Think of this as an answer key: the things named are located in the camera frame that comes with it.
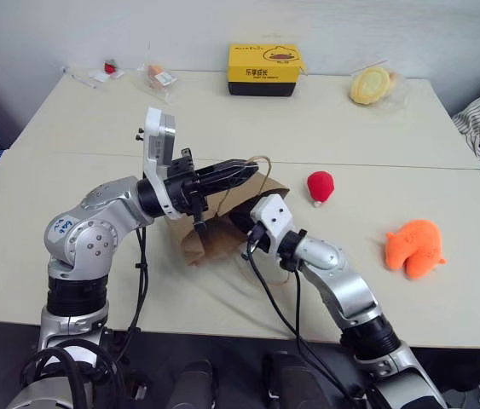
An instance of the snack package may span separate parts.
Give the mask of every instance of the snack package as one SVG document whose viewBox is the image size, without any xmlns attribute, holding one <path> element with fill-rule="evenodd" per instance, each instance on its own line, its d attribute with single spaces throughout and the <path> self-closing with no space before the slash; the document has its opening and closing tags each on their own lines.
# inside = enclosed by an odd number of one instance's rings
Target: snack package
<svg viewBox="0 0 480 409">
<path fill-rule="evenodd" d="M 408 84 L 387 61 L 361 68 L 352 74 L 352 78 L 350 98 L 356 104 L 387 109 L 404 107 Z"/>
<path fill-rule="evenodd" d="M 137 68 L 139 88 L 170 104 L 178 88 L 177 75 L 171 70 L 153 63 L 144 63 Z"/>
</svg>

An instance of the cartoon duck logo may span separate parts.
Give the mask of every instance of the cartoon duck logo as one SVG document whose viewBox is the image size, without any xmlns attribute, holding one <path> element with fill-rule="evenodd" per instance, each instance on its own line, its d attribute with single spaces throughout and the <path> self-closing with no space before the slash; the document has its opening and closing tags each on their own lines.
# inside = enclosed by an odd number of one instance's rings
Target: cartoon duck logo
<svg viewBox="0 0 480 409">
<path fill-rule="evenodd" d="M 294 49 L 286 49 L 278 45 L 272 49 L 269 49 L 263 54 L 263 58 L 268 61 L 295 61 L 300 57 Z"/>
</svg>

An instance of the white wall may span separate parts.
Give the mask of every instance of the white wall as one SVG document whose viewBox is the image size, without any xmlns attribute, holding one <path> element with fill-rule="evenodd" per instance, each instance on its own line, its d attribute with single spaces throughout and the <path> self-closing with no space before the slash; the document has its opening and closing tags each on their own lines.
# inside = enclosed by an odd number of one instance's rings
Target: white wall
<svg viewBox="0 0 480 409">
<path fill-rule="evenodd" d="M 296 43 L 310 73 L 392 61 L 449 112 L 480 93 L 480 0 L 0 0 L 0 102 L 25 125 L 59 67 L 225 70 L 230 42 Z"/>
</svg>

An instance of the orange plush toy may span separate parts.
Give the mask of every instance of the orange plush toy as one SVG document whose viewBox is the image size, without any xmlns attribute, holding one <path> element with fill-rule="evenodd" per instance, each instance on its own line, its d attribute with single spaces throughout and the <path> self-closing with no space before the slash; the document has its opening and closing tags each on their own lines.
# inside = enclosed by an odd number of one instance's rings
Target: orange plush toy
<svg viewBox="0 0 480 409">
<path fill-rule="evenodd" d="M 405 263 L 407 276 L 411 279 L 418 279 L 437 264 L 446 263 L 442 258 L 441 233 L 435 223 L 412 220 L 399 233 L 387 233 L 385 264 L 398 270 Z"/>
</svg>

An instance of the white table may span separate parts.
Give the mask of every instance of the white table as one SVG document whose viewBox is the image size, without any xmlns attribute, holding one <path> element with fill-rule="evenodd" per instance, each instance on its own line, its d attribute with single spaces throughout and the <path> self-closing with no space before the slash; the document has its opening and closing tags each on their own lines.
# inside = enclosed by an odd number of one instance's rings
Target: white table
<svg viewBox="0 0 480 409">
<path fill-rule="evenodd" d="M 198 165 L 210 162 L 197 161 Z M 120 155 L 37 153 L 14 148 L 0 161 L 0 321 L 38 324 L 45 303 L 49 255 L 43 231 L 94 186 L 137 175 L 141 160 Z M 305 177 L 334 175 L 336 192 L 321 208 L 307 200 Z M 480 347 L 480 171 L 381 166 L 275 164 L 286 183 L 298 228 L 340 244 L 366 279 L 401 338 L 414 346 Z M 383 263 L 385 233 L 414 218 L 442 230 L 448 264 L 409 281 Z M 261 287 L 248 281 L 237 256 L 203 268 L 178 256 L 164 220 L 148 229 L 150 289 L 139 325 L 145 331 L 290 337 Z M 124 329 L 133 314 L 139 250 L 131 234 L 119 248 L 109 277 L 108 324 Z M 293 279 L 273 286 L 289 317 Z M 304 281 L 303 333 L 338 341 L 338 330 L 316 290 Z"/>
<path fill-rule="evenodd" d="M 141 156 L 134 137 L 147 106 L 176 115 L 176 156 L 224 160 L 268 155 L 275 162 L 479 169 L 429 81 L 408 81 L 396 112 L 359 107 L 349 77 L 301 77 L 290 98 L 231 96 L 222 72 L 179 72 L 166 106 L 140 90 L 134 73 L 91 89 L 65 76 L 14 147 Z"/>
</svg>

